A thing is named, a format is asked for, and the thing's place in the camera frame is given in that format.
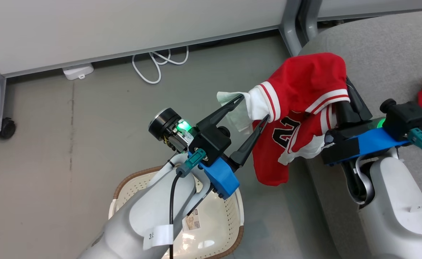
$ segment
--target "caster wheel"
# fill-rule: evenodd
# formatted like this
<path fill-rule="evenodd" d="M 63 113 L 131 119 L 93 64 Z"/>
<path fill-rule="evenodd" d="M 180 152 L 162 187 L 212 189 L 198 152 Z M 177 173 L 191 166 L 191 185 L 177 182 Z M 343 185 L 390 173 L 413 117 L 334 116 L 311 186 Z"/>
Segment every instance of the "caster wheel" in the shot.
<path fill-rule="evenodd" d="M 0 139 L 10 139 L 15 132 L 15 123 L 11 118 L 3 118 L 1 122 Z"/>

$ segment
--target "white plastic basket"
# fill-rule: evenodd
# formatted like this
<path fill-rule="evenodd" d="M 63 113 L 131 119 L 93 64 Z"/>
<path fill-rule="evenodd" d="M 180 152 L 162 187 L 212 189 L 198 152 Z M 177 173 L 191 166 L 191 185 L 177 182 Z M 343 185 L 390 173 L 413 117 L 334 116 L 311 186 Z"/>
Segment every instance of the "white plastic basket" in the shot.
<path fill-rule="evenodd" d="M 117 187 L 109 208 L 109 219 L 132 195 L 144 189 L 161 166 L 136 172 L 126 177 Z M 196 190 L 202 188 L 195 178 Z M 200 228 L 181 231 L 174 240 L 176 259 L 218 259 L 231 254 L 239 245 L 244 231 L 244 211 L 239 189 L 222 200 L 217 194 L 209 195 L 196 208 Z M 169 258 L 169 252 L 163 256 Z"/>

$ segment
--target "gray chair cushion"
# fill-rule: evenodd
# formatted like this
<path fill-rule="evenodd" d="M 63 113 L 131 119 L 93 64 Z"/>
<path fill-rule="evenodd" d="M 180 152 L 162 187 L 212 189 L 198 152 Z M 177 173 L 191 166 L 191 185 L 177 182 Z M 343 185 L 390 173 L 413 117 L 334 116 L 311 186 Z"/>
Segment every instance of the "gray chair cushion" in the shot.
<path fill-rule="evenodd" d="M 331 52 L 347 64 L 347 75 L 371 110 L 380 104 L 416 100 L 422 88 L 422 12 L 405 13 L 345 23 L 319 34 L 301 55 Z M 422 151 L 410 146 L 400 157 L 422 190 Z M 370 258 L 364 233 L 349 198 L 339 166 L 324 166 L 319 157 L 307 161 L 331 235 L 344 259 Z"/>

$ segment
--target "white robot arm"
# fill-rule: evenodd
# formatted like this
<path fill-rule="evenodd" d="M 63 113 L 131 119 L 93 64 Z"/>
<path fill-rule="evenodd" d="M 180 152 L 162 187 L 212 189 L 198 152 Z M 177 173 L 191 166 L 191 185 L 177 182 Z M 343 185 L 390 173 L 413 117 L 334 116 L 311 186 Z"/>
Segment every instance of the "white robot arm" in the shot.
<path fill-rule="evenodd" d="M 169 225 L 169 199 L 176 176 L 173 165 L 184 163 L 187 154 L 177 154 L 166 163 L 150 181 L 146 189 L 131 197 L 104 225 L 79 259 L 153 259 L 161 258 L 169 245 L 153 246 L 144 250 L 144 239 L 172 238 L 182 229 L 182 219 L 198 205 L 210 188 L 210 181 L 202 169 L 194 167 L 192 174 L 179 178 L 175 186 L 173 205 L 173 233 L 159 230 L 157 226 Z M 195 193 L 195 176 L 203 189 Z"/>
<path fill-rule="evenodd" d="M 239 95 L 194 127 L 171 108 L 158 113 L 149 132 L 178 154 L 109 219 L 78 258 L 159 259 L 169 248 L 172 259 L 172 244 L 183 218 L 211 190 L 227 199 L 239 187 L 234 172 L 246 162 L 269 119 L 267 115 L 238 151 L 227 157 L 230 133 L 217 123 L 243 99 Z M 198 193 L 194 177 L 203 184 Z"/>
<path fill-rule="evenodd" d="M 422 149 L 422 108 L 389 99 L 381 110 L 386 118 L 329 132 L 334 144 L 321 156 L 344 169 L 373 258 L 422 259 L 422 210 L 412 209 L 422 208 L 422 192 L 397 153 Z"/>

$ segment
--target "white panel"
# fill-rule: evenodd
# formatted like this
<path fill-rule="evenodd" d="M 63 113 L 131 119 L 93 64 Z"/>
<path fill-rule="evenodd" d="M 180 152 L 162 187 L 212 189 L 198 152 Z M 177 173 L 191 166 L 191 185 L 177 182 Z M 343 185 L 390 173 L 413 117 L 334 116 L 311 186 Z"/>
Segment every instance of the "white panel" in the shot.
<path fill-rule="evenodd" d="M 319 19 L 365 13 L 422 9 L 422 0 L 323 0 Z"/>
<path fill-rule="evenodd" d="M 0 73 L 280 24 L 286 0 L 0 0 Z"/>

